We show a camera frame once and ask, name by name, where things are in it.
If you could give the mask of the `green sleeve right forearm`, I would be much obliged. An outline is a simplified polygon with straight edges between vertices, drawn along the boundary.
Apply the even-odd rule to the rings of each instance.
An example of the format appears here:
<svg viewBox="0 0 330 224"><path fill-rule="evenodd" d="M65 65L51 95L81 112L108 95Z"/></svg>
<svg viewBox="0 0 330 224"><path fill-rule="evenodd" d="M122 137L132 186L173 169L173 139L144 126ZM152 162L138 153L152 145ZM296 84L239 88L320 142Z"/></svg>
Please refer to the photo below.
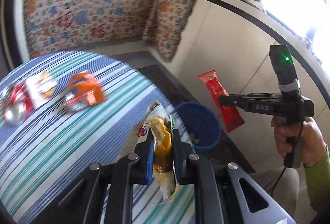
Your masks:
<svg viewBox="0 0 330 224"><path fill-rule="evenodd" d="M326 148L324 156L311 167L304 165L306 188L310 205L316 212L329 200L329 152Z"/></svg>

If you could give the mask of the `person's right hand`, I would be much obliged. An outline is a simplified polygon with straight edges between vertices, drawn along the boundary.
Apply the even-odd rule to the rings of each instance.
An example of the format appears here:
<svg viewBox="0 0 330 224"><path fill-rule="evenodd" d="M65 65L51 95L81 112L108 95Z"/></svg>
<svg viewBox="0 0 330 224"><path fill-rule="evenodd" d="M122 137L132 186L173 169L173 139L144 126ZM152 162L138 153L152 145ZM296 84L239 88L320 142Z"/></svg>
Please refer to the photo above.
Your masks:
<svg viewBox="0 0 330 224"><path fill-rule="evenodd" d="M292 151L292 146L286 142L287 137L299 137L302 142L302 163L306 167L312 167L320 162L327 151L322 133L313 118L306 117L303 123L281 126L273 116L271 127L274 128L274 137L277 152L284 157Z"/></svg>

